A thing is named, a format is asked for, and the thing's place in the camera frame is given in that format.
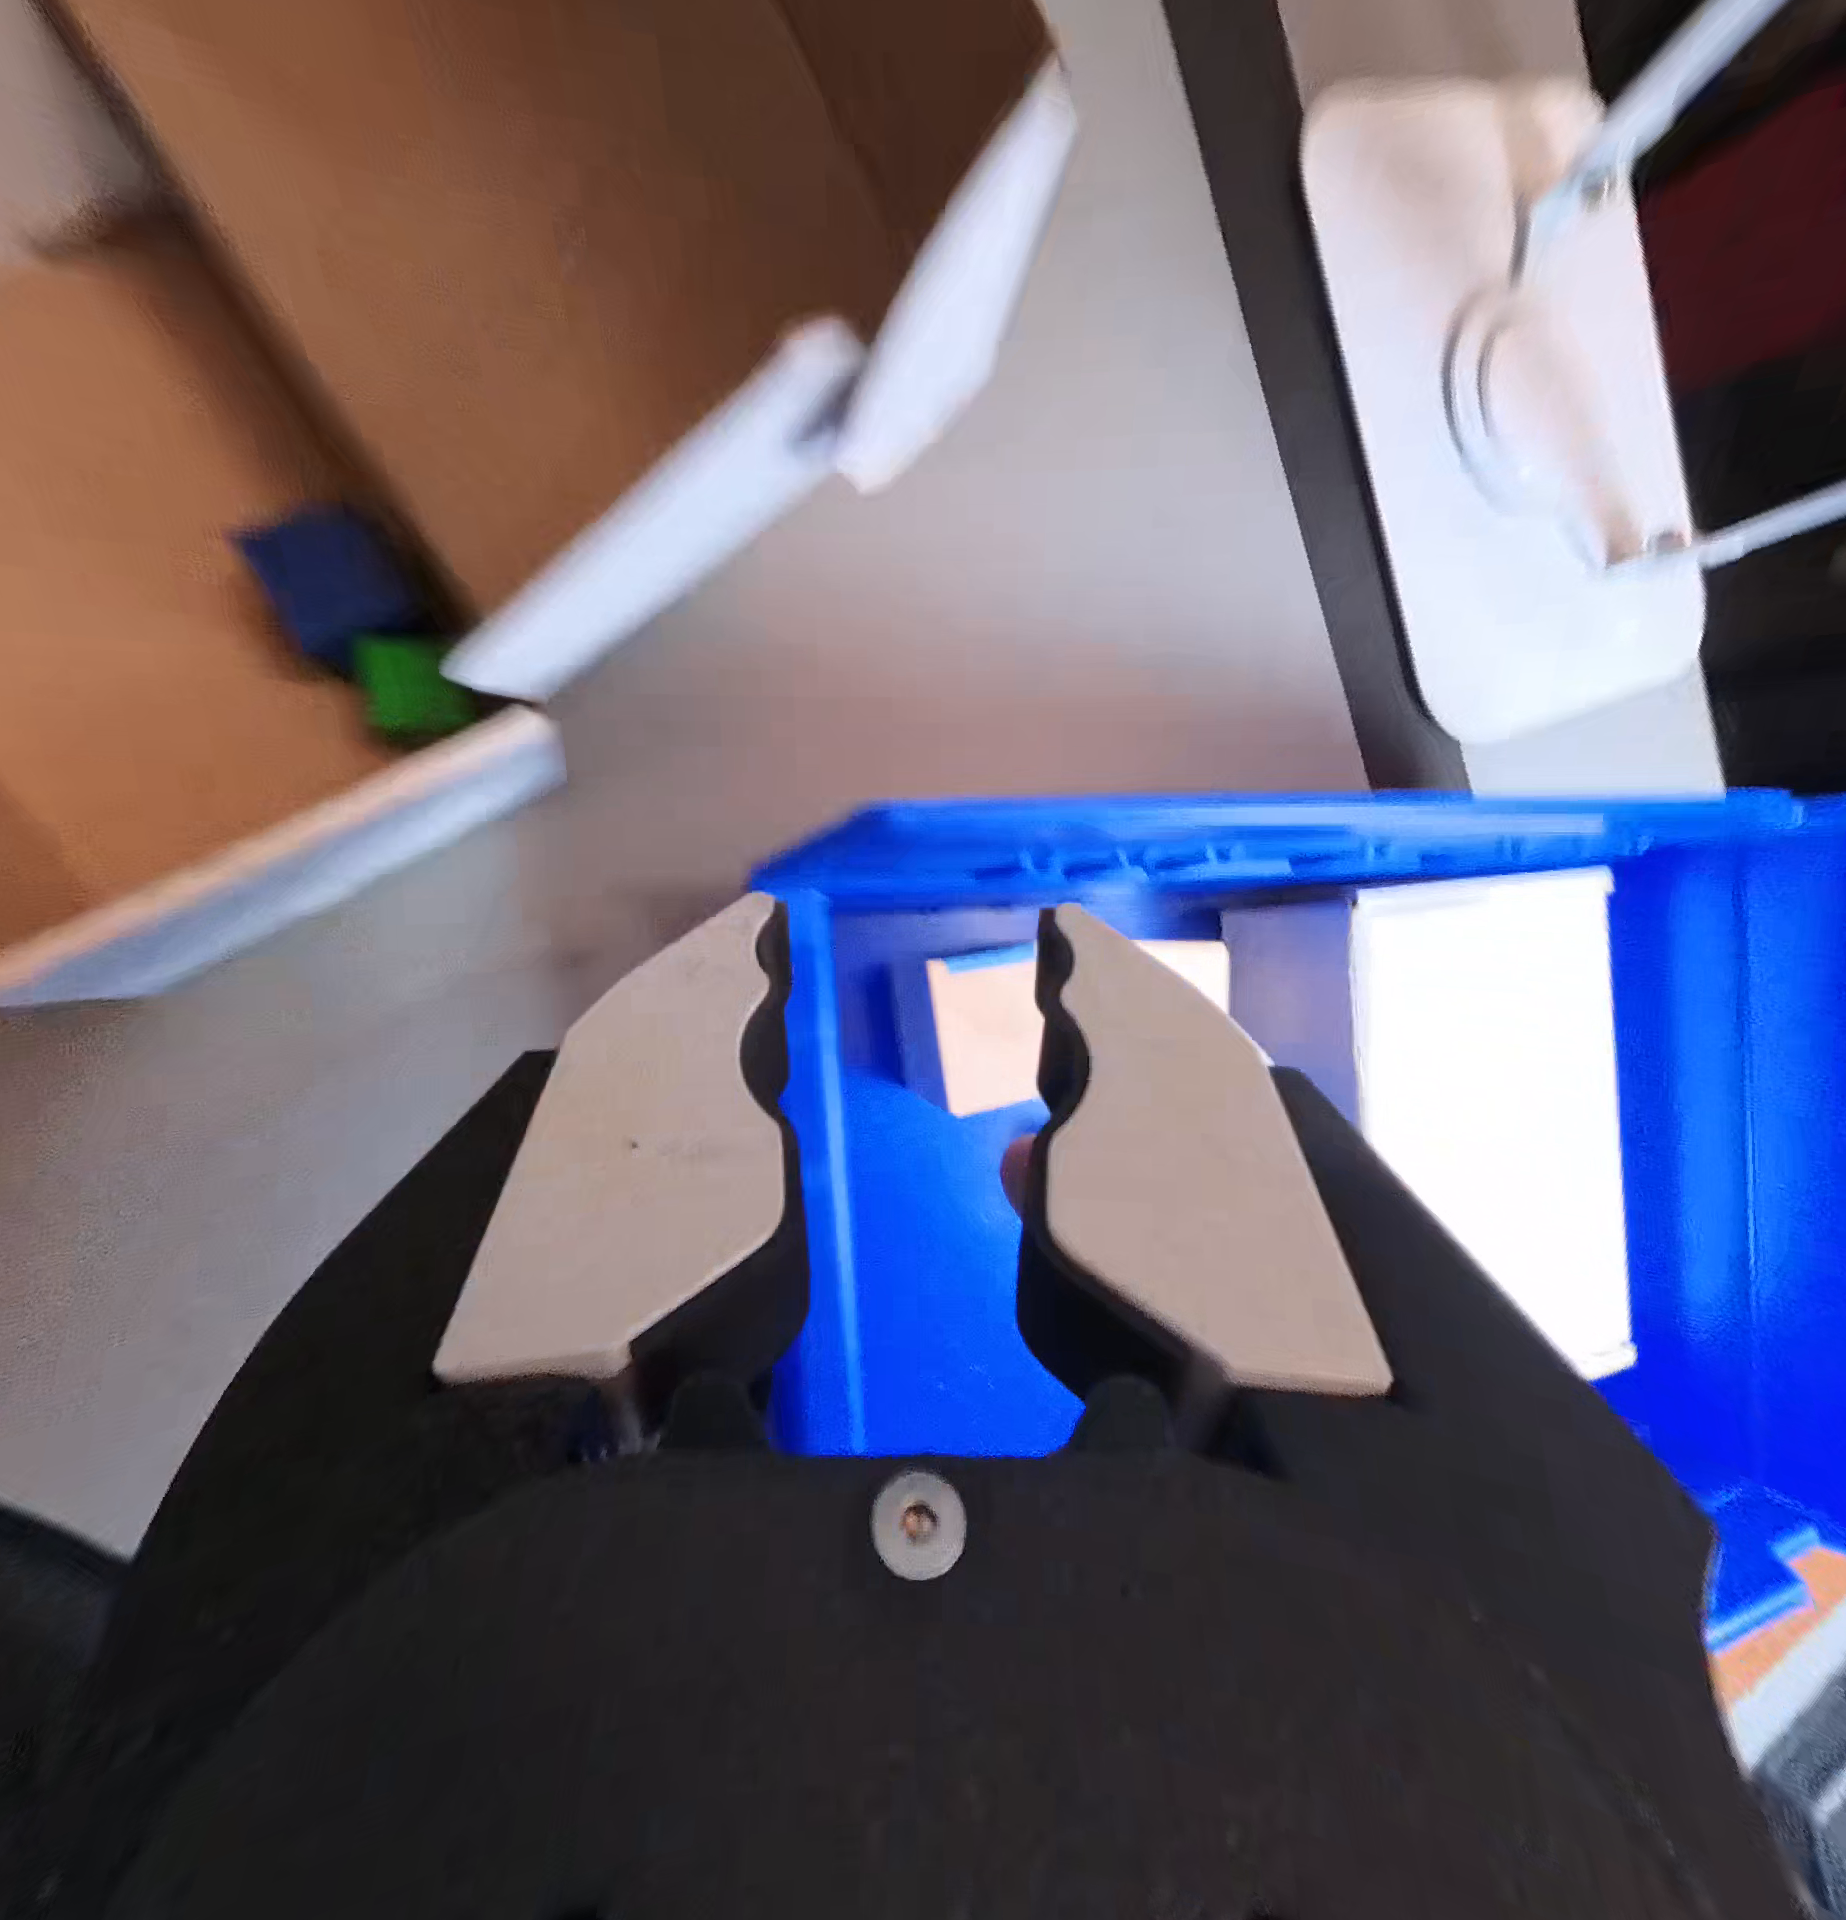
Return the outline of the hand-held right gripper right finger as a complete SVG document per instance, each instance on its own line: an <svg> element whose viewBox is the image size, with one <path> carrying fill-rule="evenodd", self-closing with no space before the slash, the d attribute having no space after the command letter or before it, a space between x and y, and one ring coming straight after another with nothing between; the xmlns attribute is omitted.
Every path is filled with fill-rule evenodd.
<svg viewBox="0 0 1846 1920"><path fill-rule="evenodd" d="M1265 1051L1080 904L1041 916L1017 1318L1071 1392L1384 1399L1395 1373Z"/></svg>

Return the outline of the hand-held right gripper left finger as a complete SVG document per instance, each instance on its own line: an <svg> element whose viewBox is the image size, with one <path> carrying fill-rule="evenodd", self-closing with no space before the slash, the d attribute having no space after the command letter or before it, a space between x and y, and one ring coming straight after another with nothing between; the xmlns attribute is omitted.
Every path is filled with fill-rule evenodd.
<svg viewBox="0 0 1846 1920"><path fill-rule="evenodd" d="M432 1357L449 1385L742 1385L808 1312L789 909L748 892L567 1033Z"/></svg>

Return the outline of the blue plastic bin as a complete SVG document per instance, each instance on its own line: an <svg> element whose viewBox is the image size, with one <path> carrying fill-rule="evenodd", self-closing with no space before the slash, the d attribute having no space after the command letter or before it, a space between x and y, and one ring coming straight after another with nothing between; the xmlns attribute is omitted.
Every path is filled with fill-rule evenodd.
<svg viewBox="0 0 1846 1920"><path fill-rule="evenodd" d="M927 963L1034 949L1076 900L1356 1127L1366 890L1608 869L1632 1369L1594 1381L1716 1528L1712 1652L1846 1557L1846 794L1146 794L891 802L772 856L812 1310L785 1432L816 1455L1031 1455L1076 1399L1017 1328L1007 1145L941 1103Z"/></svg>

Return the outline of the green wooden block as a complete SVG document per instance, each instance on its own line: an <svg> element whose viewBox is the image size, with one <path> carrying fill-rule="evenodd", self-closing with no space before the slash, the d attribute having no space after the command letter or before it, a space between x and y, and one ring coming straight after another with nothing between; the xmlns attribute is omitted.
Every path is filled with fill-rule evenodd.
<svg viewBox="0 0 1846 1920"><path fill-rule="evenodd" d="M428 748L475 726L476 695L445 670L447 648L431 636L359 635L350 685L371 735L401 750Z"/></svg>

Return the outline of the white cardboard box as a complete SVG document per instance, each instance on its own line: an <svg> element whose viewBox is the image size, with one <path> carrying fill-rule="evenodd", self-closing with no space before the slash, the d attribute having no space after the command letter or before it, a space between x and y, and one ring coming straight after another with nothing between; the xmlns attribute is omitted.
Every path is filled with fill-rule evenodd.
<svg viewBox="0 0 1846 1920"><path fill-rule="evenodd" d="M554 793L563 688L984 391L1076 136L1039 5L0 5L0 1010ZM315 505L466 733L287 639L231 534Z"/></svg>

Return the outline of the tan wooden block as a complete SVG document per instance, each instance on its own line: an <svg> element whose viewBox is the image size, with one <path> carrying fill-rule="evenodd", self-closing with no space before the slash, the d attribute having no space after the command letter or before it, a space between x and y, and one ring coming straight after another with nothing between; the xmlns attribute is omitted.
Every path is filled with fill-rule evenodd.
<svg viewBox="0 0 1846 1920"><path fill-rule="evenodd" d="M1033 944L933 957L924 989L946 1113L966 1120L1041 1098L1044 1020Z"/></svg>

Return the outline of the white box in bin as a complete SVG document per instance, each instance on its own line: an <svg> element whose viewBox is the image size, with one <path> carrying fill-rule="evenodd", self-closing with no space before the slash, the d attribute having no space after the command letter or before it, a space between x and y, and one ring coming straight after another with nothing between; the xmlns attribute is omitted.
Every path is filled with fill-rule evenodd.
<svg viewBox="0 0 1846 1920"><path fill-rule="evenodd" d="M1370 1146L1584 1381L1636 1360L1608 869L1362 890Z"/></svg>

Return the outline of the blue wooden block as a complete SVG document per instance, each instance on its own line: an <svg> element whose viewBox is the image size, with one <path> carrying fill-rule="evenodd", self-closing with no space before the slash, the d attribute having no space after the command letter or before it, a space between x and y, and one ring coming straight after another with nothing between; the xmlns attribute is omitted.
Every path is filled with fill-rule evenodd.
<svg viewBox="0 0 1846 1920"><path fill-rule="evenodd" d="M231 547L292 647L341 679L355 677L361 639L427 628L421 586L377 525L348 505L312 503L243 527Z"/></svg>

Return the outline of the white monitor stand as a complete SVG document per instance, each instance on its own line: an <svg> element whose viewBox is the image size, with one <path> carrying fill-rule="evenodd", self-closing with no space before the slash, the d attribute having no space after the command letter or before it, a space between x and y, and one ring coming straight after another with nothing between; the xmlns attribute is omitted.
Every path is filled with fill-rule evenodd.
<svg viewBox="0 0 1846 1920"><path fill-rule="evenodd" d="M1461 748L1696 679L1707 576L1846 522L1846 479L1692 512L1632 187L1781 12L1701 5L1583 79L1340 79L1299 165L1411 672Z"/></svg>

